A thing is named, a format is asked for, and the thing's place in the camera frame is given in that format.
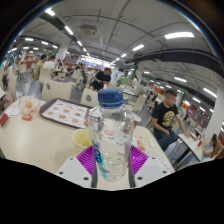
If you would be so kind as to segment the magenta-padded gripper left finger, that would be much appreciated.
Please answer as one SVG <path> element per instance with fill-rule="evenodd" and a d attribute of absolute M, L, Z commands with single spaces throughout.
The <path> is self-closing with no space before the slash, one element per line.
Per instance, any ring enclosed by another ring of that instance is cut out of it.
<path fill-rule="evenodd" d="M 68 157 L 56 175 L 84 188 L 96 188 L 98 175 L 93 147 L 89 146 L 77 157 Z"/>

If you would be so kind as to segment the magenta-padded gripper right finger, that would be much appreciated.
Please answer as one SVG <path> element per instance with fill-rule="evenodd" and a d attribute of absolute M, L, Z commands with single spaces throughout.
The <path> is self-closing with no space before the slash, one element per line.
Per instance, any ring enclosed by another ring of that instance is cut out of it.
<path fill-rule="evenodd" d="M 131 188 L 143 187 L 170 174 L 171 167 L 158 155 L 147 155 L 137 147 L 131 147 L 128 171 Z"/>

